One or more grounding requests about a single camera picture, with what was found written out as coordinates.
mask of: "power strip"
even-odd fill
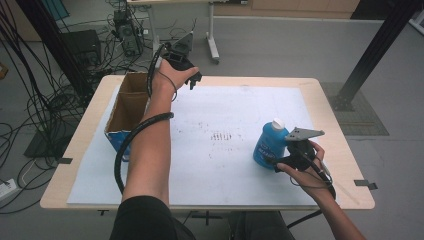
[[[7,185],[6,183],[2,183],[0,185],[0,201],[3,201],[3,199],[19,191],[19,189],[16,187],[16,183],[15,183],[15,180],[13,180],[13,178],[7,181],[7,183],[9,184]]]

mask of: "table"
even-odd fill
[[[42,199],[41,206],[48,209],[117,209],[117,205],[73,205],[67,200],[80,167],[81,159],[90,144],[114,89],[120,85],[124,76],[106,76],[102,79],[93,99],[76,130],[64,158],[72,158],[70,164],[59,164]],[[298,88],[304,98],[313,126],[325,130],[319,143],[326,149],[327,165],[334,179],[338,201],[343,209],[372,209],[375,205],[367,187],[358,187],[353,180],[363,176],[347,141],[337,123],[319,82],[308,78],[261,78],[261,77],[210,77],[204,76],[199,86],[268,86]],[[216,210],[237,210],[220,207]],[[278,210],[304,209],[294,206]]]
[[[127,0],[127,3],[129,5],[146,5],[147,14],[149,16],[150,20],[150,28],[153,35],[153,53],[156,52],[156,50],[159,48],[159,37],[156,34],[156,27],[155,27],[155,11],[154,6],[155,5],[161,5],[160,8],[162,11],[165,12],[165,14],[169,15],[176,15],[176,5],[177,4],[184,4],[185,7],[189,4],[194,6],[194,4],[208,4],[209,11],[207,13],[209,17],[209,31],[206,32],[206,39],[209,44],[209,48],[211,51],[212,60],[215,61],[215,63],[219,63],[219,53],[218,49],[216,47],[215,39],[213,36],[213,12],[214,12],[214,1],[217,0]]]

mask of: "blue bottle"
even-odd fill
[[[289,131],[279,118],[274,118],[272,122],[266,123],[253,151],[253,159],[262,167],[274,169],[272,164],[265,161],[265,156],[282,158],[287,146],[285,140],[287,134],[289,134]]]

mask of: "black tape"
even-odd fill
[[[353,180],[358,187],[368,187],[369,190],[378,189],[376,183],[369,183],[368,180]]]
[[[59,160],[57,160],[57,163],[60,164],[71,164],[72,162],[72,158],[60,158]]]

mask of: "person's arm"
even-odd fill
[[[314,159],[314,162],[318,167],[323,169],[319,159],[324,159],[325,151],[317,143],[311,141],[311,144],[316,150],[317,158]],[[318,204],[336,239],[365,239],[362,233],[334,200],[330,191],[326,188],[326,184],[319,178],[311,167],[305,170],[309,173],[308,174],[297,171],[282,163],[279,163],[277,166],[279,169],[294,178],[298,184],[305,186],[303,187],[303,190],[305,190],[305,192],[309,194]]]
[[[141,121],[171,111],[175,92],[185,80],[198,72],[194,67],[177,71],[162,60],[152,82],[149,107]],[[169,120],[155,123],[140,132],[131,143],[130,163],[122,201],[134,196],[153,196],[169,206],[169,169],[171,163],[171,137]]]

